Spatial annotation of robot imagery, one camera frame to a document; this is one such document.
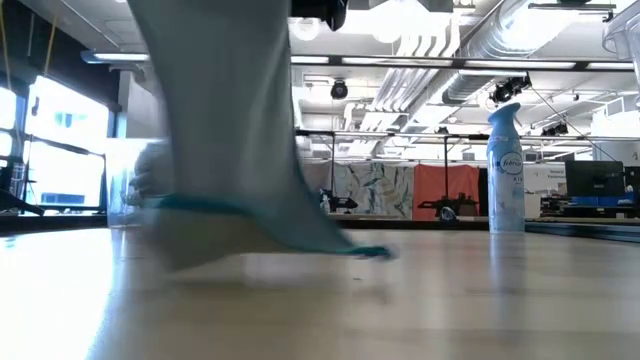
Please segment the patterned cloth curtain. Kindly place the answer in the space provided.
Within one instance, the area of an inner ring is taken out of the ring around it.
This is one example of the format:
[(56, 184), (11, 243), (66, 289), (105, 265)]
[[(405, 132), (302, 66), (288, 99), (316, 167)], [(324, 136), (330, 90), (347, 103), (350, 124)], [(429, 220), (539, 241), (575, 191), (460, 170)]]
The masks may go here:
[(411, 220), (414, 168), (382, 162), (307, 162), (302, 165), (310, 187), (332, 191), (355, 201), (356, 214), (391, 216)]

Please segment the black computer monitor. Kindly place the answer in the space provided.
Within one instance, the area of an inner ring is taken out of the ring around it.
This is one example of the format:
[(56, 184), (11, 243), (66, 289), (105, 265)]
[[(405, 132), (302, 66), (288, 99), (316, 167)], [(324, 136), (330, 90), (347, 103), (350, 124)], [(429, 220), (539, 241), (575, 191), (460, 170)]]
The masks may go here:
[(567, 161), (567, 194), (572, 197), (622, 196), (624, 166), (618, 161)]

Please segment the overhead light bar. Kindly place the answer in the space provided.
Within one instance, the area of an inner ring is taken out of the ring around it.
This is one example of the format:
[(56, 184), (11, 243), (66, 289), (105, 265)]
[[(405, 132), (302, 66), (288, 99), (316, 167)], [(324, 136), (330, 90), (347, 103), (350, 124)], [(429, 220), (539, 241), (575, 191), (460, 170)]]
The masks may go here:
[(484, 59), (446, 57), (291, 55), (290, 62), (298, 66), (424, 68), (456, 70), (504, 70), (558, 72), (633, 72), (635, 65), (626, 61), (544, 60), (544, 59)]

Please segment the grey plush microfiber towel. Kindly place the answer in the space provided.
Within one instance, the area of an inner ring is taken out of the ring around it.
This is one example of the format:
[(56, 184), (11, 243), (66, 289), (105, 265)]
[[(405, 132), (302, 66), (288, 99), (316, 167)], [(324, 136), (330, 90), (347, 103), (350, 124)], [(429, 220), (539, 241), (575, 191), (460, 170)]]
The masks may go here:
[(169, 195), (174, 190), (171, 150), (165, 141), (150, 142), (139, 153), (129, 181), (127, 203), (142, 206), (147, 200)]

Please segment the blue air freshener spray bottle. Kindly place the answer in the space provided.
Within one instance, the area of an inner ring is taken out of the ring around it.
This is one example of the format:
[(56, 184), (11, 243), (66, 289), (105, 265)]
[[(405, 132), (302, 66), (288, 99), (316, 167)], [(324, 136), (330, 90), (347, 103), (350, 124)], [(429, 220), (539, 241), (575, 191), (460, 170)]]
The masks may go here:
[(520, 135), (515, 127), (519, 103), (503, 106), (488, 120), (488, 216), (491, 233), (525, 231), (524, 164)]

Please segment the light blue towel teal trim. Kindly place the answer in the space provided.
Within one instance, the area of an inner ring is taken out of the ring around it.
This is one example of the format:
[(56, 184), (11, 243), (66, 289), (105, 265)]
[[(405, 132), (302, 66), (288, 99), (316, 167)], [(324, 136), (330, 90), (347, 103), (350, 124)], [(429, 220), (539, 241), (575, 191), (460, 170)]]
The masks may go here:
[(146, 224), (181, 271), (251, 252), (391, 257), (346, 237), (304, 180), (291, 0), (129, 0), (161, 90), (174, 190)]

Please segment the silver ventilation duct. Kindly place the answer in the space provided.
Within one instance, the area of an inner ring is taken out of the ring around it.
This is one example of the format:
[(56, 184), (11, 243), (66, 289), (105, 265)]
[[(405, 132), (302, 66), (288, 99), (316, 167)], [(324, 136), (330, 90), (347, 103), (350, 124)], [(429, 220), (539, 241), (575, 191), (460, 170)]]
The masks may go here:
[(528, 58), (576, 18), (575, 11), (530, 8), (536, 0), (505, 0), (460, 50), (463, 58)]

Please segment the clear plastic bin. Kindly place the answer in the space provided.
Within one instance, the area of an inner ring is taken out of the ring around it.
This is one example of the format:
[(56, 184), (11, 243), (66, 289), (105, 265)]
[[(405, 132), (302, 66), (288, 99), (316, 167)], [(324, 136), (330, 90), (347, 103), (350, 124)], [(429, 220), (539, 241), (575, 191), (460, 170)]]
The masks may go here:
[(147, 200), (142, 206), (127, 203), (131, 192), (129, 181), (134, 163), (141, 150), (150, 142), (166, 139), (118, 138), (109, 139), (106, 148), (107, 224), (109, 227), (140, 227), (147, 224), (153, 206), (162, 197)]
[(640, 109), (640, 0), (635, 0), (605, 26), (602, 46), (620, 60), (633, 63), (638, 86), (636, 106)]

